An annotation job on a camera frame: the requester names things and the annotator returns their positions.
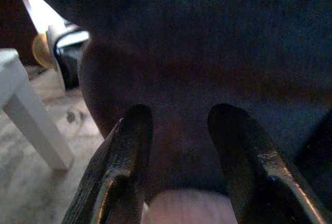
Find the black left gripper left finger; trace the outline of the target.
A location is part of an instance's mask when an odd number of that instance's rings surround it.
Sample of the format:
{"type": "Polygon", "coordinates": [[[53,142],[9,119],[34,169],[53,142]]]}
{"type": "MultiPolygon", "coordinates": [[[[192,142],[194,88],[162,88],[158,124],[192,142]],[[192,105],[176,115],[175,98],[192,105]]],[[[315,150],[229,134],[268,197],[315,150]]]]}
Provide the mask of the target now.
{"type": "Polygon", "coordinates": [[[62,223],[140,223],[152,138],[150,108],[131,107],[92,156],[62,223]]]}

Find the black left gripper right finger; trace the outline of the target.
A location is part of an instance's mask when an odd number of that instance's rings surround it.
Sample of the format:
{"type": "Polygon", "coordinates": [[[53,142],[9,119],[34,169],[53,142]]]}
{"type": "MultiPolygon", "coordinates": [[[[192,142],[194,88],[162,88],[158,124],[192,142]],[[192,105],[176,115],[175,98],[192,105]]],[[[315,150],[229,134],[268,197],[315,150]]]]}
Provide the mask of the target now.
{"type": "Polygon", "coordinates": [[[217,104],[207,122],[238,223],[331,223],[331,211],[245,110],[217,104]]]}

